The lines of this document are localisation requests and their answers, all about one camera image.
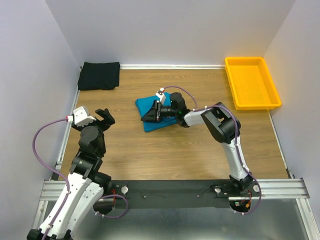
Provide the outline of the blue t shirt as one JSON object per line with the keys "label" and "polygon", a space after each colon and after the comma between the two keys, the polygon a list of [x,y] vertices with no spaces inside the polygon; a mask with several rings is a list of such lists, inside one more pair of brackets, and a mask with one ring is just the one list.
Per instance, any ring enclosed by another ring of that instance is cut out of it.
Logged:
{"label": "blue t shirt", "polygon": [[[157,96],[149,96],[144,98],[138,98],[135,101],[135,105],[138,109],[140,117],[143,118],[148,113],[151,114],[151,119],[155,115],[155,102],[159,100]],[[164,116],[159,121],[143,121],[143,129],[146,133],[159,130],[171,125],[177,124],[177,120],[174,116]]]}

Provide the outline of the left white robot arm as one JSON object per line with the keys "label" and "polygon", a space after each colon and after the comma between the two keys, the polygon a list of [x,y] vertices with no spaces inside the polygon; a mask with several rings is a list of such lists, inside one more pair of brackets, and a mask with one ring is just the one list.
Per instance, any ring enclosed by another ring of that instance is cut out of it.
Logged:
{"label": "left white robot arm", "polygon": [[99,108],[95,113],[102,119],[92,116],[86,107],[81,106],[58,120],[70,123],[80,132],[79,149],[68,176],[58,173],[65,186],[53,209],[39,228],[29,231],[28,240],[72,239],[73,231],[99,197],[110,194],[112,178],[99,169],[107,152],[104,132],[116,121],[107,108]]}

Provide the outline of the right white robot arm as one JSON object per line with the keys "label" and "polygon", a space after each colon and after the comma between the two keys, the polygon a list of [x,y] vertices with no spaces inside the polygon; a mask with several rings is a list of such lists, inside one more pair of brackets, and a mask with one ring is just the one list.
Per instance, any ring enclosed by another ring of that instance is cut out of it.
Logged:
{"label": "right white robot arm", "polygon": [[230,191],[241,196],[253,182],[250,170],[244,159],[240,143],[240,121],[222,103],[191,110],[179,92],[160,93],[156,96],[139,98],[135,101],[144,124],[144,131],[178,124],[183,128],[206,125],[212,137],[221,143],[230,170]]}

